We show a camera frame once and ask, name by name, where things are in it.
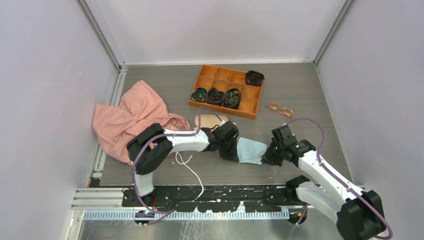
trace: gray table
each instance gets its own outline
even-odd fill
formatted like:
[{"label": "gray table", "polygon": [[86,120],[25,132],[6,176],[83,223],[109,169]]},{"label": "gray table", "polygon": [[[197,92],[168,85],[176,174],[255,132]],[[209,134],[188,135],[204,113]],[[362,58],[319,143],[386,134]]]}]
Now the gray table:
[{"label": "gray table", "polygon": [[[281,126],[289,118],[267,108],[274,101],[293,109],[296,117],[309,117],[320,122],[326,133],[322,156],[347,179],[348,166],[324,97],[324,93],[312,63],[286,64],[226,64],[223,67],[242,71],[256,70],[265,75],[260,106],[255,120],[228,115],[236,123],[240,137],[265,143],[271,142],[271,130]],[[189,106],[188,98],[201,65],[130,66],[123,85],[123,93],[137,81],[146,81],[165,101],[168,111],[184,116],[194,127],[197,109]],[[298,140],[307,139],[318,146],[321,131],[308,121],[290,124]],[[191,153],[184,152],[186,160]],[[195,153],[188,164],[200,176],[205,185],[283,184],[299,175],[306,175],[293,164],[284,162],[282,167],[234,163],[221,160],[218,152]],[[130,185],[130,166],[111,157],[106,158],[100,184],[103,186]],[[163,161],[154,172],[155,185],[198,185],[197,178],[174,158]]]}]

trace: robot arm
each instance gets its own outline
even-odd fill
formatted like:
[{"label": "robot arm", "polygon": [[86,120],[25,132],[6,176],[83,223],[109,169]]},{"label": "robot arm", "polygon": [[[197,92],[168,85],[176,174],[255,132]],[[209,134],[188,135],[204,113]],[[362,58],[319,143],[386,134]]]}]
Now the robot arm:
[{"label": "robot arm", "polygon": [[214,130],[202,127],[197,134],[195,133],[195,131],[171,131],[163,129],[158,123],[154,123],[127,144],[129,158],[134,162],[143,146],[150,139],[162,134],[167,135],[153,141],[155,146],[153,148],[148,146],[135,166],[135,184],[141,197],[153,191],[153,172],[171,153],[219,150],[219,156],[222,159],[237,161],[239,130],[232,122],[225,122]]},{"label": "robot arm", "polygon": [[[288,181],[286,191],[290,191],[295,198],[314,206],[330,218],[345,240],[368,240],[386,230],[386,226],[372,210],[348,189],[362,193],[361,197],[384,216],[382,201],[377,193],[373,190],[363,191],[343,177],[322,157],[319,162],[315,147],[307,140],[297,141],[287,125],[272,130],[272,134],[271,145],[262,156],[262,162],[281,166],[286,160],[307,172],[320,184],[318,187],[309,182],[307,177],[301,176]],[[322,165],[325,165],[344,185]]]}]

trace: gray work surface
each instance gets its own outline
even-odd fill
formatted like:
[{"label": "gray work surface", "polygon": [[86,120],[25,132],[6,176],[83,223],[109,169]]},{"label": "gray work surface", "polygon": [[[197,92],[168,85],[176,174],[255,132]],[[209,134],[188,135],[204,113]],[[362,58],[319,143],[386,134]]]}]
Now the gray work surface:
[{"label": "gray work surface", "polygon": [[[165,101],[168,111],[181,115],[193,128],[198,109],[189,106],[188,100],[200,72],[201,65],[130,66],[123,84],[122,94],[137,81],[144,80]],[[226,64],[226,68],[242,71],[256,70],[265,75],[262,95],[255,120],[226,115],[236,123],[240,137],[269,145],[271,130],[290,118],[266,107],[269,101],[294,111],[295,117],[309,117],[322,124],[325,144],[321,155],[347,179],[351,179],[333,120],[321,88],[316,68],[312,63],[283,64]],[[211,114],[204,110],[202,114]],[[306,139],[318,147],[321,131],[306,120],[295,121],[290,129],[298,141]],[[191,152],[183,152],[187,160]],[[284,184],[299,175],[308,176],[290,162],[282,167],[235,163],[222,160],[218,152],[196,152],[187,164],[201,178],[204,185]],[[106,157],[101,176],[102,186],[130,185],[130,166]],[[176,163],[174,157],[165,159],[153,174],[155,185],[198,185],[199,181],[185,166]]]},{"label": "gray work surface", "polygon": [[[342,240],[336,225],[314,208],[291,240]],[[78,240],[290,240],[287,220],[162,221],[138,228],[134,221],[84,220]]]}]

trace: wooden board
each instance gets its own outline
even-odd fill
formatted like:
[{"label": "wooden board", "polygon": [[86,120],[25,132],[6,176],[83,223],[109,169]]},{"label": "wooden board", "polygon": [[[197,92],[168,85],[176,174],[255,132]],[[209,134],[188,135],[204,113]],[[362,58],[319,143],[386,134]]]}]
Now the wooden board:
[{"label": "wooden board", "polygon": [[256,119],[259,102],[261,99],[262,86],[246,84],[246,72],[232,68],[203,65],[192,93],[197,88],[205,88],[209,91],[212,87],[226,92],[230,89],[238,89],[241,93],[241,101],[238,109],[209,104],[207,102],[193,101],[188,98],[188,104],[193,107],[208,107],[215,112],[230,114],[247,119]]}]

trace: light blue cloth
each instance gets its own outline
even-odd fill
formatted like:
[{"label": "light blue cloth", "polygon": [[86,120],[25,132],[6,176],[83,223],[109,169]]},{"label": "light blue cloth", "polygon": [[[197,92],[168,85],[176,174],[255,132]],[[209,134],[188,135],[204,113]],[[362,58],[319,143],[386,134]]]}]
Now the light blue cloth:
[{"label": "light blue cloth", "polygon": [[265,143],[240,137],[237,144],[238,162],[262,165],[262,155],[265,154],[267,148],[268,146]]}]

